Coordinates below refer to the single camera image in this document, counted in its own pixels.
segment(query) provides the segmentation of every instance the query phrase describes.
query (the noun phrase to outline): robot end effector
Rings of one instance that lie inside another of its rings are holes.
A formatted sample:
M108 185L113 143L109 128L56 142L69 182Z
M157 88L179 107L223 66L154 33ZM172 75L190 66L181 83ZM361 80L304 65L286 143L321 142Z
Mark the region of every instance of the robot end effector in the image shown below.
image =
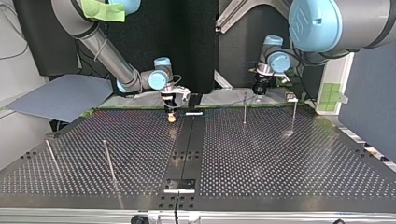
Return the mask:
M292 67L323 65L350 52L392 44L395 22L394 0L294 0L289 14L294 47L283 49L281 37L267 36L256 84L268 85L272 77L288 81L284 73Z

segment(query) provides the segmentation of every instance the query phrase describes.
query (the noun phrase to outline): cable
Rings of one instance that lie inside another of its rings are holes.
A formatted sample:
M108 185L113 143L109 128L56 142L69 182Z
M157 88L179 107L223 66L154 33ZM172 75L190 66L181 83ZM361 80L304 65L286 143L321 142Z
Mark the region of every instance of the cable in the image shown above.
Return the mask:
M6 3L2 3L0 2L0 6L2 7L6 7L7 9L9 9L17 18L18 18L18 14L15 11L15 9L9 5L7 5ZM6 20L8 20L9 24L11 24L11 26L14 28L15 32L22 38L25 40L24 36L22 33L20 33L20 31L17 29L17 27L15 27L14 23L12 23L12 21L9 19L9 17L6 15L6 13L4 13L2 10L0 10L2 12L2 14L4 15L4 17L6 18ZM0 58L0 60L6 60L6 59L12 59L12 58L16 58L21 56L22 54L24 54L27 50L29 49L29 44L26 41L26 46L24 48L24 50L21 53L12 55L12 56L7 56L7 57L3 57Z
M98 57L100 56L100 53L102 52L102 50L105 48L106 44L107 44L108 39L105 40L105 42L103 42L102 46L99 48L99 50L96 52L95 57L93 58L94 62L98 61Z
M8 10L10 10L10 11L15 15L15 17L18 18L18 13L17 13L17 11L15 11L15 9L14 9L12 6L9 6L9 5L7 5L6 3L0 2L0 7L6 7L6 8L8 8ZM6 13L4 13L3 11L1 11L1 12L2 12L3 15L6 17L6 20L8 20L9 24L11 24L12 27L14 28L14 30L18 33L18 35L19 35L22 39L24 39L23 34L20 33L20 31L17 29L17 27L15 27L14 23L12 23L12 21L9 19L9 17L6 15Z
M24 49L21 53L15 54L15 55L12 55L12 56L8 56L8 57L4 57L4 58L0 58L0 60L13 59L13 58L19 57L19 56L21 56L22 54L24 54L28 49L29 49L29 45L26 44L25 49Z
M179 83L181 81L181 79L183 78L181 75L174 75L174 77L178 77L178 80L176 82L174 82L174 85Z
M315 107L317 107L317 104L314 102L314 98L311 97L311 94L309 94L304 82L303 82L303 77L300 73L300 66L296 67L297 70L297 77L300 79L300 82L304 88L304 91L306 92L306 95L309 97L309 99L311 100L312 104L314 104Z

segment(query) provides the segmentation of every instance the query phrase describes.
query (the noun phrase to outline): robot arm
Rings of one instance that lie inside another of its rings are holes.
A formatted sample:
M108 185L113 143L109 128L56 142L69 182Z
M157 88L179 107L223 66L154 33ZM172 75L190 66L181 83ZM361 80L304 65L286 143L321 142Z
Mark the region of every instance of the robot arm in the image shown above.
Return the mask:
M113 4L122 3L126 15L135 13L141 0L96 0L97 2ZM172 65L168 58L160 58L154 62L155 70L140 73L120 55L113 44L99 28L97 20L86 18L81 6L81 0L51 0L53 11L62 27L80 40L95 55L107 70L117 79L122 92L141 92L154 89L161 93L165 112L169 121L176 120L178 107L184 105L190 95L186 88L176 86L172 73ZM176 104L177 94L182 94L182 104Z
M283 49L281 37L267 36L257 73L265 81L285 76L292 67L321 65L349 52L391 44L396 41L395 22L394 0L294 0L289 14L293 49Z
M139 71L128 64L120 55L113 44L106 38L99 28L99 22L86 18L82 11L80 0L52 0L53 11L62 27L80 40L95 55L107 70L117 79L121 91L134 92L141 89L149 89L147 82L140 83ZM140 1L130 1L135 4L138 10Z

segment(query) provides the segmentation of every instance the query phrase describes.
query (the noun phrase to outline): metal plate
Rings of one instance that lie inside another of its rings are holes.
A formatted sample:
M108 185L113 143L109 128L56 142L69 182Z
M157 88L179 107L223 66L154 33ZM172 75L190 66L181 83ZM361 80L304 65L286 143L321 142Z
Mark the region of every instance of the metal plate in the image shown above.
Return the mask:
M299 108L292 130L292 108L243 114L96 112L51 142L56 161L43 144L1 171L0 207L396 213L396 174L325 118ZM178 176L194 194L163 193Z
M51 143L57 160L43 145L3 171L0 205L157 209L182 125L162 111L98 111Z
M396 174L309 109L206 114L195 210L396 212Z

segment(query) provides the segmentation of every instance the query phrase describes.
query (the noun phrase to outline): vertical metal pin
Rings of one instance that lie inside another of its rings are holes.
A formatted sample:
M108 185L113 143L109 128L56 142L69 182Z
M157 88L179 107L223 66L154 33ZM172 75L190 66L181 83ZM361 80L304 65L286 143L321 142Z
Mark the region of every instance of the vertical metal pin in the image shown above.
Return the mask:
M294 103L293 120L291 121L291 131L292 132L294 132L294 121L296 120L297 104L298 104L298 101Z
M114 173L114 169L113 169L113 162L111 161L110 152L108 151L108 146L107 146L106 140L103 140L103 147L105 148L108 166L110 167L111 176L113 177L114 181L117 181L116 174Z
M248 93L245 92L245 97L244 97L244 124L247 123L247 114L248 114Z
M248 107L245 105L245 112L244 112L244 124L246 124L246 123L247 123L247 110L248 110Z
M48 139L46 140L46 144L49 149L50 156L52 157L53 160L56 160L55 154L53 154L52 146L50 145L50 141Z

